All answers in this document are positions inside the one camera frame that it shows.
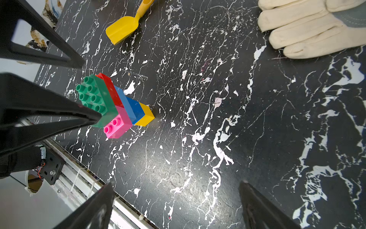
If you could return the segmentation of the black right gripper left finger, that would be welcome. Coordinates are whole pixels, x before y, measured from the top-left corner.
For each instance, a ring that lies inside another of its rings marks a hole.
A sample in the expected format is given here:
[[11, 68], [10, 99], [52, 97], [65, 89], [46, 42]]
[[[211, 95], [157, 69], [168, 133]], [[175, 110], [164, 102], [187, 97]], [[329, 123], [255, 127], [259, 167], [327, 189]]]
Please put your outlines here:
[[114, 198], [112, 184], [105, 184], [55, 228], [107, 229], [112, 215]]

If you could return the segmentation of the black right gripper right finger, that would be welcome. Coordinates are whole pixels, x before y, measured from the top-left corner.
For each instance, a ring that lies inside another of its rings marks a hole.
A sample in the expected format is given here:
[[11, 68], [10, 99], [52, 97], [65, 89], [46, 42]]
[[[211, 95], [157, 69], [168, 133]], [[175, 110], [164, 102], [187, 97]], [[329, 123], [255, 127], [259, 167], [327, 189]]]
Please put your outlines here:
[[239, 185], [247, 229], [299, 229], [300, 226], [256, 190], [248, 181]]

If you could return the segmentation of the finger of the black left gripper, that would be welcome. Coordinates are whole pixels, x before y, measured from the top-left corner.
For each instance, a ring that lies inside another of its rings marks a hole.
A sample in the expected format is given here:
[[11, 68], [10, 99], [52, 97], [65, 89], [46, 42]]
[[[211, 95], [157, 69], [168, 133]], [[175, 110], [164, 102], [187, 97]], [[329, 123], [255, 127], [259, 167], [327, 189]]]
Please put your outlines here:
[[[67, 120], [18, 126], [31, 116]], [[1, 156], [8, 156], [51, 136], [96, 124], [102, 115], [13, 73], [1, 73]]]
[[[62, 12], [62, 1], [45, 1], [41, 12], [28, 1], [1, 1], [1, 58], [25, 65], [82, 68], [85, 60], [55, 31]], [[19, 21], [30, 25], [26, 32], [31, 40], [26, 45], [12, 40]]]

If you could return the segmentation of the green lego brick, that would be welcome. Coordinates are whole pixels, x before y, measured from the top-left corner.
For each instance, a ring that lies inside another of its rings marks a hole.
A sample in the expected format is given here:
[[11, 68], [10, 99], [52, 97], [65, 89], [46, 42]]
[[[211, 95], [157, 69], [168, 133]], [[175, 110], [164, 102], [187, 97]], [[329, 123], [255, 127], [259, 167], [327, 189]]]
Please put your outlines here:
[[84, 106], [102, 115], [102, 118], [92, 125], [93, 127], [104, 128], [118, 115], [107, 86], [99, 77], [95, 75], [85, 77], [84, 81], [78, 84], [75, 90]]

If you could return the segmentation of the red lego brick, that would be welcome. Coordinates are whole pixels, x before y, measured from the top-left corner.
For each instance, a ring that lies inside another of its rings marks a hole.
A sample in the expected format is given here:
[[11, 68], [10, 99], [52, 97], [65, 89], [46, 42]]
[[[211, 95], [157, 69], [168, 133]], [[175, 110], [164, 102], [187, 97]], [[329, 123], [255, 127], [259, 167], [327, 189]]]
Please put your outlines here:
[[114, 104], [116, 106], [124, 108], [124, 105], [123, 105], [123, 103], [122, 103], [122, 101], [121, 101], [121, 99], [120, 99], [120, 97], [119, 97], [119, 95], [118, 95], [118, 93], [117, 93], [117, 91], [114, 87], [114, 84], [112, 83], [112, 80], [110, 79], [110, 77], [108, 77], [108, 76], [106, 76], [102, 73], [99, 73], [96, 76], [104, 81]]

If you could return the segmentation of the pink small lego brick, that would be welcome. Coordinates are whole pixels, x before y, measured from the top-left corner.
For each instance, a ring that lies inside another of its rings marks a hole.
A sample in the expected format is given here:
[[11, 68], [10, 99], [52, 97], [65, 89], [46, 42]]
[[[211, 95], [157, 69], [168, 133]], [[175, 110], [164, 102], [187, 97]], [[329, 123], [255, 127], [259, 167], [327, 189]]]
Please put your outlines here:
[[115, 107], [118, 115], [104, 127], [104, 133], [108, 139], [120, 138], [132, 127], [132, 122], [126, 110], [120, 106]]

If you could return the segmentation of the light blue lego brick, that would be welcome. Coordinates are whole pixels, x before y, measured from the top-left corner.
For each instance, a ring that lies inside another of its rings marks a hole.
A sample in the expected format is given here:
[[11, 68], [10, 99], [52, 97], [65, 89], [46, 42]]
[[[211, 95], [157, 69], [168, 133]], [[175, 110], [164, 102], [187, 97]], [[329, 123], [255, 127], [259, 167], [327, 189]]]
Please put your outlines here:
[[136, 115], [134, 114], [133, 109], [132, 109], [127, 97], [125, 96], [125, 94], [121, 88], [116, 87], [116, 86], [114, 88], [115, 88], [118, 96], [120, 97], [120, 100], [122, 101], [123, 106], [129, 116], [131, 122], [134, 124], [134, 122], [136, 120]]

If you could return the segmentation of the blue small lego brick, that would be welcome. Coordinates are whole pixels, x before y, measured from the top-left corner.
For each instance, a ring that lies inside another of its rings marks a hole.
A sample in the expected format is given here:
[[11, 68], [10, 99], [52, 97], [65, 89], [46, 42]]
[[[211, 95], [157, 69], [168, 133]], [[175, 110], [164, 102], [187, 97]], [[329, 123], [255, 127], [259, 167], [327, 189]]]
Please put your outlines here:
[[140, 120], [142, 118], [144, 118], [145, 113], [144, 113], [140, 103], [133, 99], [130, 99], [128, 97], [126, 99], [127, 99], [128, 104], [125, 105], [125, 109], [126, 109], [126, 112], [129, 116], [132, 124], [135, 126], [143, 126], [143, 124], [140, 122]]

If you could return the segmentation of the yellow small lego brick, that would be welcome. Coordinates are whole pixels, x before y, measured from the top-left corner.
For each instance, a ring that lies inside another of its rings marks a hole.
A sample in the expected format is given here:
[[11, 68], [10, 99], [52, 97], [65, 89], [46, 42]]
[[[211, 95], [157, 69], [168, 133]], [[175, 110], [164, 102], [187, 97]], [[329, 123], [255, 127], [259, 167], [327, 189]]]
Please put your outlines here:
[[140, 103], [140, 106], [144, 112], [144, 116], [139, 121], [137, 121], [134, 125], [145, 127], [155, 119], [155, 116], [153, 115], [152, 111], [150, 110], [150, 108], [147, 105]]

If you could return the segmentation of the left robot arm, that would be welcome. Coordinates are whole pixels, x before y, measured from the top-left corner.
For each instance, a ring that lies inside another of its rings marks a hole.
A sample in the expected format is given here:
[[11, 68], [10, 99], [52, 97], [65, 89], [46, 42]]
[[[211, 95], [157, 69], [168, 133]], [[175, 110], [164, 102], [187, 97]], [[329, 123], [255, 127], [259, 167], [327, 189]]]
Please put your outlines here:
[[[55, 56], [12, 41], [24, 20], [57, 46]], [[81, 68], [84, 59], [26, 1], [1, 1], [1, 58]], [[42, 163], [37, 143], [54, 135], [96, 124], [101, 114], [13, 73], [1, 73], [1, 178]]]

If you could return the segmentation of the yellow toy shovel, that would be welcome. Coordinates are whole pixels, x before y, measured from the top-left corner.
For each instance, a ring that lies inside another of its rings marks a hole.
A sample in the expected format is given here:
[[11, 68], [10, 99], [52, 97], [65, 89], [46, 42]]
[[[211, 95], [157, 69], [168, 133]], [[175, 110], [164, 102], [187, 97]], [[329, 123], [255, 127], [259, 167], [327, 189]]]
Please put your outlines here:
[[139, 26], [139, 20], [145, 15], [154, 0], [143, 0], [134, 17], [124, 16], [106, 28], [106, 35], [113, 45], [122, 42]]

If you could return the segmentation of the cream canvas work glove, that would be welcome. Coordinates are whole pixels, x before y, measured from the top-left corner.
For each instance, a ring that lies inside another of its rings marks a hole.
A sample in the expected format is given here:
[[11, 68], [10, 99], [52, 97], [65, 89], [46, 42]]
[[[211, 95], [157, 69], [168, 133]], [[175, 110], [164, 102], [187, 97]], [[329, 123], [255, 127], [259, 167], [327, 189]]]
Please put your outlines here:
[[258, 26], [291, 59], [320, 57], [366, 44], [365, 1], [259, 1]]

